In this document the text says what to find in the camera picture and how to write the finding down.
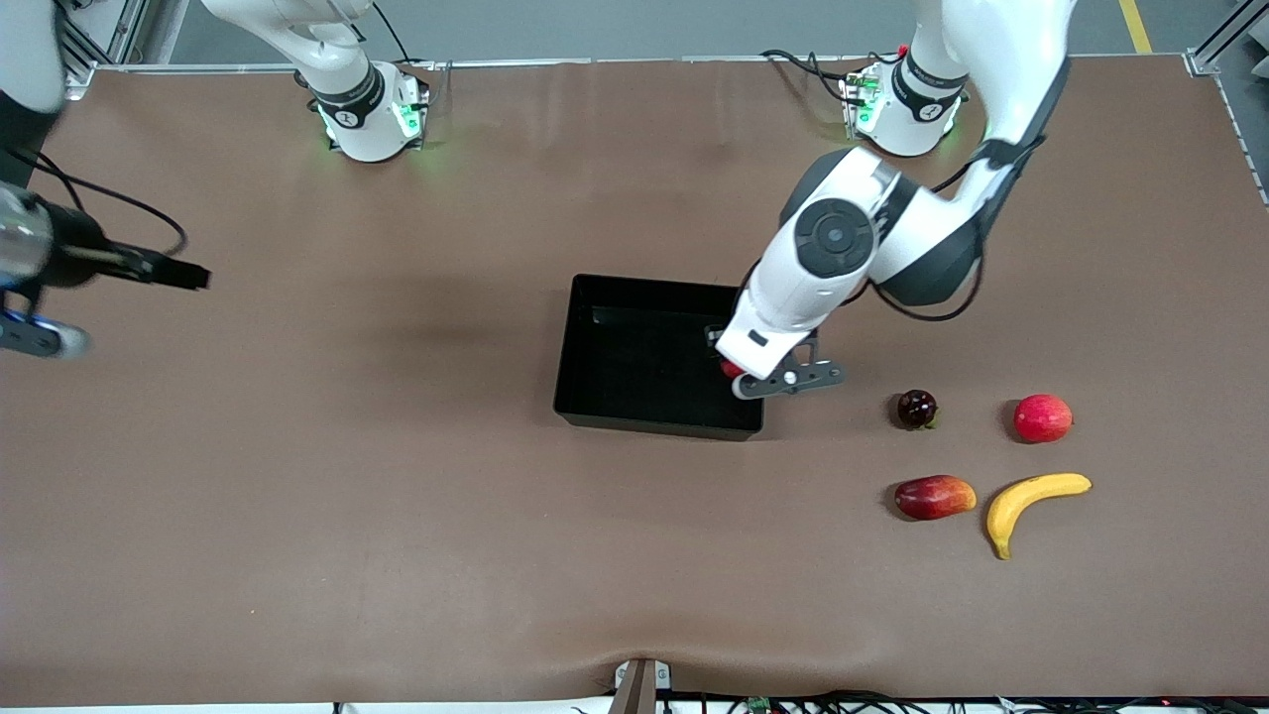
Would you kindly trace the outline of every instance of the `yellow banana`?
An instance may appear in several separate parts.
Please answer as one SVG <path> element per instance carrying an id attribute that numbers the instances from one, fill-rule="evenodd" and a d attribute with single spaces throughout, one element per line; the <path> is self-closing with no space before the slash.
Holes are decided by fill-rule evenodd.
<path id="1" fill-rule="evenodd" d="M 1080 474 L 1048 474 L 1018 482 L 1000 492 L 987 511 L 987 535 L 996 547 L 996 557 L 1009 561 L 1009 536 L 1014 535 L 1018 516 L 1028 506 L 1058 496 L 1079 496 L 1093 488 L 1093 482 Z"/>

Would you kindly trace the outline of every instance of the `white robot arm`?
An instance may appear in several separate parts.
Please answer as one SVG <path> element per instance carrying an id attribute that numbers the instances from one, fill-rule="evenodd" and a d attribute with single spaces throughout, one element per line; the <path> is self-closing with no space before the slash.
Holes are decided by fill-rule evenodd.
<path id="1" fill-rule="evenodd" d="M 1070 67 L 1066 34 L 1075 0 L 917 5 L 923 24 L 905 61 L 886 71 L 872 128 L 905 151 L 933 147 L 944 127 L 938 119 L 959 96 L 963 67 L 986 107 L 983 141 L 950 200 L 865 148 L 838 151 L 811 166 L 716 344 L 746 373 L 732 388 L 742 399 L 840 383 L 836 364 L 816 356 L 801 364 L 792 351 L 813 340 L 816 327 L 864 280 L 900 304 L 952 297 L 978 266 L 1001 204 L 1043 141 Z M 921 122 L 931 101 L 942 112 L 924 109 L 934 120 Z"/>
<path id="2" fill-rule="evenodd" d="M 372 62 L 350 24 L 372 0 L 203 0 L 211 13 L 272 44 L 296 65 L 335 146 L 383 161 L 423 141 L 428 86 Z"/>
<path id="3" fill-rule="evenodd" d="M 60 20 L 51 0 L 0 3 L 0 151 L 33 166 L 23 150 L 53 126 L 66 93 Z M 117 242 L 82 211 L 0 181 L 0 349 L 63 360 L 88 349 L 86 331 L 37 313 L 48 287 L 76 287 L 96 275 L 207 287 L 211 273 L 171 257 L 178 249 Z M 25 304 L 19 308 L 11 297 Z"/>

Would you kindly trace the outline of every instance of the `black cable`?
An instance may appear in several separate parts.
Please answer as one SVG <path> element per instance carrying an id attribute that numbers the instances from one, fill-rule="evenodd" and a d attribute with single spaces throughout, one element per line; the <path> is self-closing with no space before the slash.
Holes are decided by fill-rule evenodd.
<path id="1" fill-rule="evenodd" d="M 980 279 L 980 280 L 981 280 L 981 279 L 982 279 L 982 273 L 981 273 L 981 271 L 980 271 L 980 273 L 977 273 L 977 276 L 976 276 L 975 279 Z M 968 307 L 968 306 L 967 306 L 967 304 L 962 304 L 962 309 L 963 309 L 964 307 Z M 917 705 L 917 704 L 915 704 L 915 703 L 912 703 L 912 701 L 909 701 L 909 700 L 906 700 L 906 699 L 893 699 L 892 701 L 893 701 L 895 704 L 897 704 L 900 709 L 902 709 L 902 710 L 904 710 L 904 714 L 907 714 L 907 710 L 909 710 L 909 709 L 914 709 L 914 710 L 916 710 L 916 711 L 917 711 L 919 714 L 930 714 L 930 711 L 929 711 L 928 709 L 925 709 L 924 706 L 920 706 L 920 705 Z"/>
<path id="2" fill-rule="evenodd" d="M 959 317 L 962 313 L 964 313 L 966 309 L 970 308 L 971 304 L 973 304 L 973 301 L 978 297 L 978 289 L 982 287 L 982 274 L 983 270 L 986 269 L 986 265 L 987 265 L 987 252 L 983 251 L 978 256 L 978 269 L 973 271 L 973 287 L 970 288 L 970 294 L 966 295 L 964 302 L 962 302 L 959 307 L 952 309 L 950 312 L 944 312 L 943 315 L 923 315 L 920 312 L 914 312 L 912 309 L 909 309 L 904 304 L 896 302 L 893 297 L 886 294 L 881 289 L 881 285 L 878 285 L 877 283 L 872 283 L 873 292 L 877 293 L 877 297 L 879 297 L 881 301 L 884 302 L 887 307 L 895 309 L 896 312 L 904 315 L 905 317 L 911 317 L 914 320 L 920 320 L 923 322 L 945 322 L 948 320 L 954 320 Z M 916 706 L 915 704 L 907 703 L 907 705 L 911 706 L 912 709 L 916 709 L 921 714 L 929 714 L 929 711 L 921 709 L 920 706 Z"/>
<path id="3" fill-rule="evenodd" d="M 392 34 L 392 39 L 397 43 L 397 49 L 401 51 L 401 58 L 397 60 L 397 62 L 421 62 L 423 60 L 419 60 L 418 57 L 411 57 L 410 53 L 405 51 L 405 43 L 401 42 L 401 37 L 396 33 L 396 28 L 392 27 L 392 22 L 388 20 L 388 16 L 383 14 L 383 9 L 379 8 L 379 4 L 371 3 L 371 6 L 374 8 L 374 11 L 379 14 L 379 19 L 383 20 L 385 25 L 387 25 L 388 32 Z"/>
<path id="4" fill-rule="evenodd" d="M 1221 714 L 1221 708 L 1212 706 L 1211 704 L 1200 700 L 1187 700 L 1169 698 L 1174 705 L 1188 705 L 1199 708 L 1208 714 Z M 1033 698 L 1020 698 L 1015 699 L 1015 704 L 1033 704 L 1032 709 L 1019 709 L 1018 714 L 1119 714 L 1123 709 L 1128 706 L 1137 706 L 1145 703 L 1161 701 L 1159 698 L 1136 698 L 1124 700 L 1119 704 L 1099 705 L 1096 700 L 1089 701 L 1084 699 L 1075 700 L 1072 704 L 1049 701 L 1046 699 L 1033 699 Z"/>
<path id="5" fill-rule="evenodd" d="M 89 181 L 89 180 L 84 180 L 84 179 L 81 179 L 79 176 L 72 176 L 72 175 L 70 175 L 70 174 L 67 174 L 67 172 L 65 172 L 65 171 L 62 171 L 60 169 L 48 167 L 48 166 L 41 164 L 39 161 L 34 161 L 32 159 L 28 159 L 27 156 L 23 156 L 22 153 L 19 153 L 16 151 L 9 150 L 9 155 L 13 156 L 14 159 L 22 161 L 23 164 L 27 164 L 32 169 L 36 169 L 37 171 L 43 171 L 43 172 L 49 174 L 49 175 L 52 175 L 52 176 L 55 176 L 57 179 L 61 179 L 63 181 L 70 181 L 70 183 L 81 185 L 81 186 L 84 186 L 84 188 L 86 188 L 89 190 L 95 190 L 95 191 L 102 193 L 104 195 L 109 195 L 110 198 L 114 198 L 115 200 L 122 200 L 122 202 L 124 202 L 124 203 L 127 203 L 129 205 L 141 208 L 142 211 L 145 211 L 145 212 L 150 213 L 151 216 L 159 218 L 160 221 L 168 223 L 169 226 L 171 226 L 173 230 L 176 231 L 176 242 L 171 247 L 169 247 L 168 250 L 164 250 L 164 252 L 162 252 L 164 255 L 171 257 L 173 255 L 176 255 L 181 250 L 184 250 L 187 245 L 189 245 L 189 233 L 185 232 L 185 228 L 181 227 L 181 224 L 178 223 L 175 221 L 175 218 L 173 218 L 168 213 L 164 213 L 159 208 L 155 208 L 154 205 L 146 203 L 145 200 L 138 200 L 138 199 L 136 199 L 136 198 L 133 198 L 131 195 L 127 195 L 124 193 L 119 193 L 118 190 L 113 190 L 113 189 L 105 188 L 104 185 L 99 185 L 99 184 L 95 184 L 95 183 Z"/>
<path id="6" fill-rule="evenodd" d="M 901 61 L 904 61 L 902 57 L 895 57 L 893 60 L 887 60 L 886 57 L 882 57 L 881 55 L 878 55 L 876 52 L 869 52 L 868 53 L 868 58 L 869 60 L 876 60 L 876 61 L 878 61 L 878 62 L 881 62 L 883 65 L 897 65 Z"/>
<path id="7" fill-rule="evenodd" d="M 836 709 L 838 709 L 839 711 L 841 711 L 841 705 L 839 704 L 839 705 L 836 706 Z M 867 710 L 869 710 L 869 709 L 876 709 L 876 710 L 881 711 L 882 714 L 895 714 L 895 713 L 893 713 L 893 711 L 892 711 L 892 710 L 891 710 L 890 708 L 887 708 L 887 706 L 886 706 L 886 703 L 881 703 L 881 701 L 867 701 L 867 700 L 865 700 L 865 701 L 863 701 L 860 706 L 857 706 L 855 709 L 851 709 L 851 710 L 850 710 L 849 713 L 846 713 L 846 714 L 860 714 L 862 711 L 867 711 Z"/>
<path id="8" fill-rule="evenodd" d="M 841 101 L 843 104 L 850 104 L 851 107 L 864 105 L 863 99 L 846 98 L 840 91 L 834 89 L 831 84 L 829 84 L 829 77 L 824 74 L 824 70 L 820 68 L 820 60 L 815 56 L 815 52 L 807 55 L 807 58 L 811 60 L 811 66 L 815 67 L 815 75 L 820 77 L 820 84 L 824 85 L 824 90 L 827 91 L 834 99 Z"/>
<path id="9" fill-rule="evenodd" d="M 868 292 L 868 280 L 864 280 L 863 287 L 860 287 L 859 289 L 857 289 L 855 293 L 851 294 L 850 297 L 843 299 L 841 304 L 838 304 L 838 307 L 845 307 L 846 304 L 850 304 L 855 299 L 859 299 L 860 297 L 863 297 L 865 292 Z"/>
<path id="10" fill-rule="evenodd" d="M 61 179 L 62 185 L 66 188 L 66 193 L 70 194 L 71 200 L 75 203 L 75 208 L 77 208 L 80 212 L 84 212 L 84 202 L 80 200 L 79 191 L 75 190 L 75 184 L 71 183 L 69 179 L 66 179 L 66 172 L 62 171 L 62 167 L 55 164 L 52 159 L 49 159 L 41 151 L 36 151 L 36 159 L 38 161 L 48 164 L 48 167 L 53 169 L 60 174 L 57 178 Z"/>
<path id="11" fill-rule="evenodd" d="M 766 52 L 763 52 L 761 56 L 766 57 L 766 58 L 780 57 L 782 60 L 788 60 L 789 62 L 793 63 L 794 67 L 802 70 L 803 72 L 811 74 L 811 75 L 813 75 L 813 74 L 822 74 L 822 76 L 825 76 L 827 79 L 831 79 L 831 80 L 844 80 L 844 79 L 846 79 L 846 75 L 844 75 L 844 74 L 816 72 L 813 66 L 803 62 L 802 60 L 799 60 L 798 57 L 796 57 L 791 52 L 786 52 L 784 49 L 768 49 Z"/>
<path id="12" fill-rule="evenodd" d="M 772 701 L 773 703 L 779 701 L 782 705 L 787 704 L 789 706 L 796 706 L 797 710 L 801 711 L 802 714 L 811 714 L 806 709 L 806 700 L 805 699 L 780 698 L 778 700 L 773 699 Z"/>
<path id="13" fill-rule="evenodd" d="M 966 161 L 964 165 L 962 165 L 959 169 L 957 169 L 954 174 L 949 175 L 945 180 L 943 180 L 943 183 L 935 185 L 930 190 L 933 190 L 934 193 L 939 193 L 944 188 L 952 185 L 953 183 L 956 183 L 957 180 L 959 180 L 961 176 L 963 176 L 966 171 L 970 170 L 970 165 L 971 164 L 972 164 L 972 161 Z"/>
<path id="14" fill-rule="evenodd" d="M 893 711 L 886 706 L 887 704 L 896 705 L 900 709 L 902 709 L 905 713 L 909 709 L 912 709 L 912 710 L 917 711 L 919 714 L 930 714 L 929 710 L 926 710 L 925 708 L 923 708 L 923 706 L 920 706 L 917 704 L 914 704 L 911 701 L 902 700 L 902 699 L 895 699 L 892 696 L 887 696 L 884 694 L 876 692 L 876 691 L 843 690 L 843 691 L 829 692 L 827 695 L 825 695 L 825 698 L 830 698 L 830 699 L 832 699 L 835 701 L 839 701 L 839 703 L 840 701 L 851 701 L 851 703 L 857 701 L 857 703 L 860 703 L 860 704 L 864 705 L 864 706 L 860 706 L 858 709 L 851 710 L 851 714 L 855 714 L 858 711 L 864 711 L 868 708 L 878 709 L 881 711 L 884 711 L 886 714 L 893 714 Z"/>

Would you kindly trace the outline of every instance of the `brown mat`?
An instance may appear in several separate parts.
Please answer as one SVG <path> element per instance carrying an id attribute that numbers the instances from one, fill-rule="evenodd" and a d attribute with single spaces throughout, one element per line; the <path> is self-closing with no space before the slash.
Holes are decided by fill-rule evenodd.
<path id="1" fill-rule="evenodd" d="M 831 99 L 759 63 L 442 94 L 428 150 L 374 166 L 286 75 L 102 72 L 71 109 L 55 160 L 170 211 L 216 274 L 55 294 L 95 350 L 0 359 L 0 704 L 558 698 L 636 654 L 679 689 L 1266 692 L 1269 219 L 1211 81 L 1077 61 L 980 302 L 839 311 L 849 384 L 744 445 L 556 417 L 569 280 L 735 283 L 840 143 Z M 914 175 L 958 165 L 970 107 Z M 888 425 L 911 388 L 937 432 Z M 1061 444 L 1003 430 L 1034 392 L 1074 406 Z M 883 505 L 1055 471 L 1095 490 L 1028 512 L 1010 563 L 977 514 Z"/>

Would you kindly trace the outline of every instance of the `black tray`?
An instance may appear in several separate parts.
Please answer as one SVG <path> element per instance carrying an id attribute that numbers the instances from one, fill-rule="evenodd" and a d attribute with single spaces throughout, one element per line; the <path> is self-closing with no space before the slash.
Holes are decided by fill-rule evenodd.
<path id="1" fill-rule="evenodd" d="M 731 317 L 735 287 L 572 278 L 555 411 L 579 427 L 744 441 L 763 402 L 731 393 L 706 330 Z"/>

